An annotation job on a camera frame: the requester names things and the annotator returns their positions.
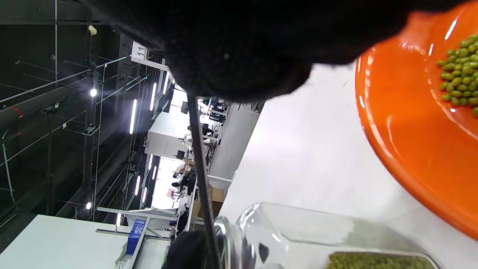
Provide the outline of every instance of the glass jar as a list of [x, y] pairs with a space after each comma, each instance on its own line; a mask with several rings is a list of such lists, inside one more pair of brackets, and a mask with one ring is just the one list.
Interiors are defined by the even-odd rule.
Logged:
[[257, 203], [214, 222], [224, 269], [439, 269], [412, 240], [337, 214]]

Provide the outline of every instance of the black cable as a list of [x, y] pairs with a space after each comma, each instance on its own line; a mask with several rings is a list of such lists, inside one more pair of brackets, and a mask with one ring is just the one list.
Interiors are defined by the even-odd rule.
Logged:
[[206, 228], [206, 242], [212, 256], [212, 265], [214, 269], [221, 269], [222, 264], [219, 258], [219, 246], [217, 245], [216, 237], [214, 236], [213, 222], [214, 217], [211, 214], [212, 207], [207, 193], [205, 160], [202, 150], [202, 135], [198, 116], [197, 97], [191, 93], [187, 94], [187, 103], [189, 108], [189, 122], [191, 124], [191, 135], [193, 137], [194, 161], [197, 170], [197, 185], [199, 186], [199, 196], [201, 207], [204, 210], [204, 227]]

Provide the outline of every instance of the desk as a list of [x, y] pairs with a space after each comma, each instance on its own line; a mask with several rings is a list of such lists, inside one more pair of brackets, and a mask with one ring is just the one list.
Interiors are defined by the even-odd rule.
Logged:
[[445, 269], [478, 268], [477, 243], [409, 195], [373, 152], [356, 106], [355, 64], [316, 65], [299, 90], [266, 102], [220, 215], [235, 221], [255, 202], [368, 219], [413, 239]]

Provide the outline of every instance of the person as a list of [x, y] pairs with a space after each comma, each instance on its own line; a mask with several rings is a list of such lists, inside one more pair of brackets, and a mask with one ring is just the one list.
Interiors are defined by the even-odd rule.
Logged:
[[[209, 129], [208, 126], [206, 126], [207, 124], [204, 124], [202, 126], [202, 133], [203, 135], [206, 135], [208, 132], [212, 132], [214, 133], [213, 130]], [[185, 135], [184, 138], [179, 138], [178, 140], [180, 140], [182, 143], [184, 143], [185, 145], [187, 146], [192, 146], [193, 145], [193, 136], [191, 135], [191, 126], [188, 126], [187, 129], [189, 130], [189, 132]], [[211, 141], [210, 138], [205, 138], [203, 137], [203, 144], [206, 145], [206, 146], [209, 146], [209, 147], [212, 147], [214, 146], [214, 142]]]
[[[189, 131], [192, 130], [191, 126], [188, 126], [187, 129]], [[202, 132], [203, 132], [203, 135], [207, 135], [207, 133], [212, 133], [212, 134], [214, 133], [214, 131], [209, 128], [208, 124], [203, 124], [202, 125]]]
[[191, 161], [188, 158], [183, 159], [184, 163], [179, 165], [176, 168], [176, 171], [174, 171], [173, 178], [178, 178], [179, 175], [184, 175], [183, 177], [187, 177], [187, 174], [189, 174], [188, 171], [186, 171], [186, 166], [189, 166], [190, 168], [194, 168], [195, 163], [194, 161]]
[[181, 190], [184, 186], [187, 186], [187, 193], [188, 195], [191, 195], [196, 177], [194, 174], [190, 176], [190, 172], [186, 171], [186, 167], [194, 168], [195, 163], [188, 158], [184, 158], [183, 160], [185, 163], [179, 165], [173, 174], [173, 178], [176, 179], [181, 176], [181, 180], [179, 182], [173, 182], [171, 186], [177, 188], [178, 190]]

